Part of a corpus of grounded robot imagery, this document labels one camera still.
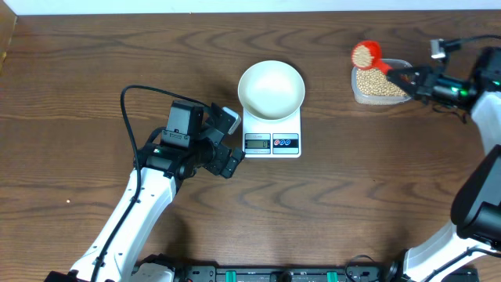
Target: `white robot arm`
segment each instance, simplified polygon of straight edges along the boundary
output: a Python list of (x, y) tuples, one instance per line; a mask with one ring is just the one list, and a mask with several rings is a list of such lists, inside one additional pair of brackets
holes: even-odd
[[(447, 48), (457, 47), (454, 46), (457, 41), (453, 43), (432, 41), (432, 57), (446, 64)], [(444, 70), (444, 67), (405, 70), (406, 74), (412, 71), (420, 77), (409, 84), (398, 80), (399, 70), (388, 76), (403, 85), (414, 99), (434, 100), (469, 111), (480, 131), (487, 157), (456, 196), (451, 220), (394, 262), (387, 277), (389, 281), (440, 282), (483, 255), (501, 256), (496, 253), (501, 242), (501, 49), (483, 50), (470, 81), (448, 78), (442, 75)]]
[[(171, 282), (173, 272), (154, 264), (145, 264), (132, 275), (139, 252), (155, 222), (174, 199), (182, 181), (193, 177), (197, 168), (204, 167), (214, 175), (230, 178), (245, 156), (242, 150), (236, 148), (232, 152), (222, 144), (224, 137), (233, 134), (240, 124), (240, 116), (227, 107), (215, 104), (209, 107), (191, 99), (174, 101), (167, 127), (153, 131), (145, 146), (137, 150), (124, 109), (124, 94), (130, 88), (183, 98), (141, 85), (128, 86), (122, 92), (122, 113), (135, 152), (135, 167), (141, 172), (140, 179), (138, 181), (139, 174), (134, 169), (124, 195), (103, 230), (66, 275), (73, 280)], [(205, 122), (204, 113), (209, 116)], [(161, 136), (160, 144), (153, 143), (158, 135)], [(58, 276), (61, 280), (66, 279), (60, 273), (51, 275), (51, 280), (57, 280)]]

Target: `red measuring cup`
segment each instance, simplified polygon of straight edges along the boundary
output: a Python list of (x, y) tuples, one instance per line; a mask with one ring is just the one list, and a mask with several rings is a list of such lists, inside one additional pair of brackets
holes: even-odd
[[(355, 62), (353, 61), (353, 55), (355, 54), (355, 50), (362, 45), (365, 46), (370, 51), (370, 55), (372, 57), (374, 57), (373, 62), (368, 67), (357, 66), (355, 64)], [(382, 57), (383, 57), (383, 52), (381, 51), (381, 47), (379, 46), (379, 43), (377, 43), (375, 41), (370, 41), (370, 40), (366, 40), (366, 41), (362, 41), (362, 42), (358, 43), (353, 48), (353, 51), (351, 51), (351, 62), (353, 63), (353, 65), (355, 65), (355, 67), (357, 67), (363, 71), (367, 71), (367, 70), (370, 70), (374, 67), (377, 67), (378, 69), (380, 69), (380, 71), (383, 72), (383, 74), (387, 74), (388, 71), (392, 69), (392, 67), (390, 67), (386, 63), (384, 63), (383, 60), (381, 60)]]

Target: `wooden table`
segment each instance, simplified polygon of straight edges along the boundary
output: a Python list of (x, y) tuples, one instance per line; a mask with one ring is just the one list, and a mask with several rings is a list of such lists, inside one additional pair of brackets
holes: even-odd
[[(305, 79), (303, 155), (246, 159), (230, 180), (199, 171), (140, 258), (391, 261), (445, 224), (483, 150), (474, 124), (421, 103), (356, 103), (351, 48), (374, 39), (385, 57), (416, 65), (430, 62), (432, 38), (500, 27), (499, 12), (22, 16), (0, 77), (0, 279), (66, 272), (103, 228), (132, 170), (122, 88), (152, 85), (241, 113), (237, 83), (262, 60)], [(467, 75), (478, 47), (454, 56), (451, 74)], [(131, 91), (127, 105), (142, 143), (166, 125), (171, 99)], [(240, 142), (241, 129), (227, 140)], [(499, 261), (475, 265), (483, 281), (499, 280)]]

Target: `plastic container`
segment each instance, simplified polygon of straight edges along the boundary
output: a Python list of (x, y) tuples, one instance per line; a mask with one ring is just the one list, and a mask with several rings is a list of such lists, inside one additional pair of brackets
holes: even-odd
[[(404, 60), (397, 59), (382, 59), (383, 62), (387, 63), (393, 68), (403, 68), (412, 67), (412, 65)], [(411, 98), (408, 95), (405, 96), (375, 96), (367, 95), (360, 91), (357, 86), (357, 67), (354, 67), (351, 71), (351, 87), (353, 88), (353, 93), (355, 94), (355, 100), (362, 104), (367, 105), (395, 105), (398, 103), (404, 103), (409, 101)]]

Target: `white scale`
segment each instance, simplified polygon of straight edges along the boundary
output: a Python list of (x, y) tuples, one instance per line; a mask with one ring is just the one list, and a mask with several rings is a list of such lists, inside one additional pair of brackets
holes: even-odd
[(238, 96), (245, 157), (301, 156), (305, 83), (297, 70), (279, 61), (256, 63), (242, 75)]
[(245, 157), (301, 156), (301, 110), (280, 122), (260, 121), (243, 110)]

